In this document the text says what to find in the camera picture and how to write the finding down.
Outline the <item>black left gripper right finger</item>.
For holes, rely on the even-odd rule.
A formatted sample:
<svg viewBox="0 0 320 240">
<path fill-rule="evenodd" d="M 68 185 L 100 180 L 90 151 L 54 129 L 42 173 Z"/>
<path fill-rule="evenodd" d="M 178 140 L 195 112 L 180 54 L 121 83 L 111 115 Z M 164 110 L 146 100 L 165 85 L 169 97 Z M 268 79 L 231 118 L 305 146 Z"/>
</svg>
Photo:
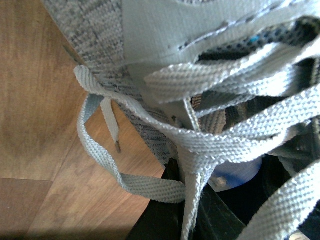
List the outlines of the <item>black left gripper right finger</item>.
<svg viewBox="0 0 320 240">
<path fill-rule="evenodd" d="M 236 240 L 245 226 L 209 185 L 203 189 L 194 229 L 196 240 Z"/>
</svg>

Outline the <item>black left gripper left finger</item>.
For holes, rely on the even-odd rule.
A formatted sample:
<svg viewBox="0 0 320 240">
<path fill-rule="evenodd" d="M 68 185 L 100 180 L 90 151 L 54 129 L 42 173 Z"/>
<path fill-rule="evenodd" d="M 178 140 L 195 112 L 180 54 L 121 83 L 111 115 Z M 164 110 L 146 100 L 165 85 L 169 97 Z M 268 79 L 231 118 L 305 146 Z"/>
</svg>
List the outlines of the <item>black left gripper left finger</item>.
<svg viewBox="0 0 320 240">
<path fill-rule="evenodd" d="M 151 200 L 134 225 L 128 240 L 179 240 L 185 202 L 163 203 Z"/>
</svg>

